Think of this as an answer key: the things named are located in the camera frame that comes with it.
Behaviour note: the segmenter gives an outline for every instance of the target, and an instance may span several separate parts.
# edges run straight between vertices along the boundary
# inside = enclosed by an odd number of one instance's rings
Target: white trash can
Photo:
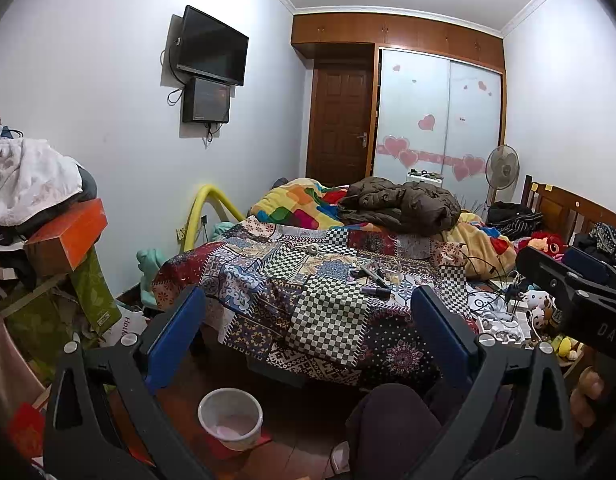
[[[261,405],[251,394],[236,388],[207,394],[199,403],[197,416],[202,428],[235,451],[250,449],[261,434]]]

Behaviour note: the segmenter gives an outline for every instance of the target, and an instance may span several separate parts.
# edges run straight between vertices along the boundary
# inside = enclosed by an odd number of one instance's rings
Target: yellow arch
[[[195,238],[197,237],[197,229],[199,228],[199,221],[201,218],[201,209],[203,208],[206,200],[209,196],[212,196],[219,200],[224,207],[230,211],[232,216],[237,219],[237,222],[241,222],[246,219],[235,206],[232,205],[230,200],[224,195],[224,193],[212,184],[206,184],[197,191],[195,196],[195,202],[192,205],[190,216],[188,218],[188,225],[186,226],[186,237],[184,238],[183,250],[189,251],[195,246]]]

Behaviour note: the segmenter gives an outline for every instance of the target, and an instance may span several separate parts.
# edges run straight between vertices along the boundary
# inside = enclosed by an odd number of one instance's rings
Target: white slipper
[[[350,471],[350,447],[347,441],[341,442],[332,448],[330,452],[330,465],[335,475]]]

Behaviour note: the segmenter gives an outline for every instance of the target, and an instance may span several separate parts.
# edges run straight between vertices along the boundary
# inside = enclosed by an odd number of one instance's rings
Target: patchwork tablecloth
[[[316,243],[318,254],[303,248]],[[362,295],[350,270],[375,260],[404,278],[384,301]],[[208,298],[219,341],[283,370],[371,388],[387,382],[425,392],[438,378],[410,312],[430,285],[471,321],[464,261],[456,244],[349,228],[305,230],[249,217],[217,242],[169,260],[152,289],[166,309],[189,284]]]

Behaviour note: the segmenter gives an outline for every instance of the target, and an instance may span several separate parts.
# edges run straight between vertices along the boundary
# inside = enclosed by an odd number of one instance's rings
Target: door handle
[[[358,135],[357,139],[364,139],[361,145],[365,148],[368,145],[368,132],[364,132],[363,135]]]

